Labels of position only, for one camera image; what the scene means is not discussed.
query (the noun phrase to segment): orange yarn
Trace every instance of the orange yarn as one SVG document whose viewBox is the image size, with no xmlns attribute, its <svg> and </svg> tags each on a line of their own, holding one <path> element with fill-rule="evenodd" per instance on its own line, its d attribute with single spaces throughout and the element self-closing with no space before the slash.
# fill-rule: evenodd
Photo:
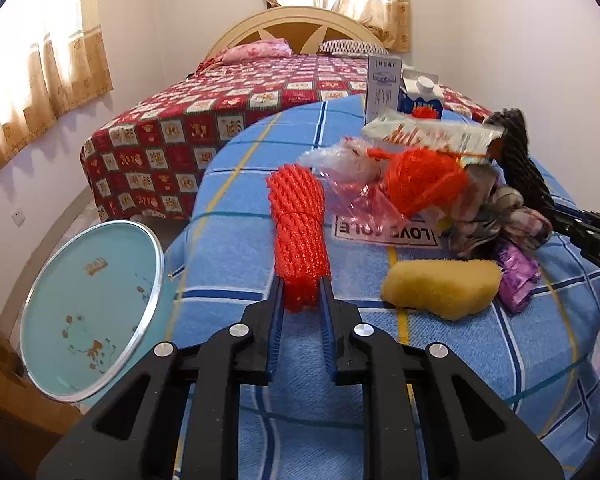
<svg viewBox="0 0 600 480">
<path fill-rule="evenodd" d="M 285 308 L 317 306 L 318 279 L 330 276 L 322 236 L 324 190 L 307 168 L 285 164 L 266 178 L 276 224 L 276 274 L 285 283 Z"/>
<path fill-rule="evenodd" d="M 428 106 L 417 106 L 411 113 L 416 119 L 437 119 L 438 112 Z"/>
<path fill-rule="evenodd" d="M 407 218 L 430 205 L 444 207 L 469 184 L 469 177 L 452 156 L 429 148 L 411 148 L 395 154 L 372 148 L 367 155 L 389 159 L 384 174 L 385 192 Z"/>
</svg>

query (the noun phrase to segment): snack wrapper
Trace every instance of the snack wrapper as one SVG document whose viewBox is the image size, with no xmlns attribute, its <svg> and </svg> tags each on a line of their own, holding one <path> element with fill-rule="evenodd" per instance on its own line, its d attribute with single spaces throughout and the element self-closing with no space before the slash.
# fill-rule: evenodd
<svg viewBox="0 0 600 480">
<path fill-rule="evenodd" d="M 416 119 L 390 108 L 362 128 L 366 140 L 383 149 L 425 146 L 438 152 L 453 152 L 460 156 L 462 167 L 488 164 L 503 132 L 502 127 L 491 124 Z"/>
<path fill-rule="evenodd" d="M 540 281 L 540 265 L 504 238 L 496 245 L 496 259 L 502 268 L 498 297 L 510 313 L 518 314 L 529 304 L 531 290 Z"/>
</svg>

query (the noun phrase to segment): milk carton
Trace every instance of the milk carton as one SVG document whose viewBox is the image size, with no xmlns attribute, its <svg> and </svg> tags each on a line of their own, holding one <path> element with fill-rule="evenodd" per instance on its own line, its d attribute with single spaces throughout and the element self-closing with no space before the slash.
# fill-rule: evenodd
<svg viewBox="0 0 600 480">
<path fill-rule="evenodd" d="M 438 84 L 438 76 L 412 68 L 402 70 L 402 85 L 398 110 L 413 114 L 416 108 L 429 108 L 429 114 L 417 114 L 423 119 L 440 119 L 445 106 L 445 96 Z"/>
<path fill-rule="evenodd" d="M 366 73 L 365 124 L 373 121 L 384 108 L 398 109 L 401 75 L 400 57 L 369 54 Z"/>
</svg>

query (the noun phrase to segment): purple package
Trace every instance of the purple package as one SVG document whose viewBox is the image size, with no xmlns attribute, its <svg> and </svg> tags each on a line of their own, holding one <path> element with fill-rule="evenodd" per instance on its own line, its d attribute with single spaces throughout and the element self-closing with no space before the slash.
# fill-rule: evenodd
<svg viewBox="0 0 600 480">
<path fill-rule="evenodd" d="M 540 281 L 540 265 L 504 238 L 496 246 L 496 260 L 502 268 L 498 297 L 510 313 L 518 314 L 529 304 L 531 289 Z"/>
</svg>

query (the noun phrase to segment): blue checkered bedsheet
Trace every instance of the blue checkered bedsheet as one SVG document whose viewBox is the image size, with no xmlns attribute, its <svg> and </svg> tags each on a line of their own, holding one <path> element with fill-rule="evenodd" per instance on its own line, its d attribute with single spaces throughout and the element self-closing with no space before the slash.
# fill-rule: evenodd
<svg viewBox="0 0 600 480">
<path fill-rule="evenodd" d="M 443 118 L 465 121 L 448 111 Z M 274 227 L 265 177 L 311 147 L 358 135 L 362 125 L 360 96 L 310 104 L 250 126 L 216 156 L 190 225 L 167 253 L 182 292 L 168 334 L 179 347 L 205 341 L 267 295 Z M 573 206 L 541 171 L 556 201 Z M 554 234 L 538 251 L 543 281 L 522 314 L 510 316 L 495 301 L 456 323 L 405 316 L 379 299 L 391 250 L 336 240 L 329 222 L 324 237 L 336 297 L 403 342 L 449 345 L 541 437 L 568 478 L 600 432 L 600 383 L 589 359 L 600 328 L 600 270 Z M 395 255 L 449 257 L 446 249 L 398 248 Z M 240 410 L 241 479 L 362 478 L 361 391 L 330 383 L 316 312 L 285 316 L 274 381 L 244 386 Z"/>
</svg>

